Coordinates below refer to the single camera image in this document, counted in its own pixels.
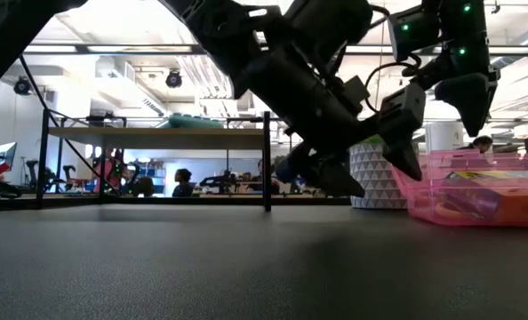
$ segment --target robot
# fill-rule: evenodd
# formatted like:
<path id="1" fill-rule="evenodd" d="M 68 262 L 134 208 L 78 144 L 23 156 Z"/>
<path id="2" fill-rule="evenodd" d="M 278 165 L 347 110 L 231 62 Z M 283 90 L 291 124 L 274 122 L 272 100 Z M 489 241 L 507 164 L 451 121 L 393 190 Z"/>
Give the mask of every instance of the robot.
<path id="1" fill-rule="evenodd" d="M 323 190 L 363 196 L 344 169 L 346 150 L 374 134 L 384 139 L 384 157 L 413 179 L 421 179 L 411 146 L 422 126 L 426 93 L 456 107 L 468 134 L 476 136 L 489 114 L 500 72 L 490 64 L 484 0 L 421 0 L 390 14 L 367 0 L 295 0 L 285 14 L 274 5 L 241 5 L 233 0 L 159 0 L 191 31 L 239 99 L 247 90 L 259 96 L 304 140 L 278 164 L 283 182 L 300 175 Z M 45 23 L 85 0 L 0 1 L 0 77 Z M 349 44 L 385 20 L 396 63 L 343 83 L 337 70 Z M 259 43 L 262 32 L 266 43 Z M 414 52 L 441 45 L 425 66 Z M 372 107 L 366 89 L 381 68 L 403 66 L 408 85 Z M 357 120 L 363 104 L 375 111 Z"/>

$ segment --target transparent pink container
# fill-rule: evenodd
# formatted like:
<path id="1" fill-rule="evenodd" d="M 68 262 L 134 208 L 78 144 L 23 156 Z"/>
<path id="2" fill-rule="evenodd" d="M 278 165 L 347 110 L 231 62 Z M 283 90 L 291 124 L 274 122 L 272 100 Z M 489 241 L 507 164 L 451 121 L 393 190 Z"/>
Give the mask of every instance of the transparent pink container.
<path id="1" fill-rule="evenodd" d="M 528 227 L 528 155 L 420 156 L 422 181 L 393 168 L 411 216 L 446 226 Z"/>

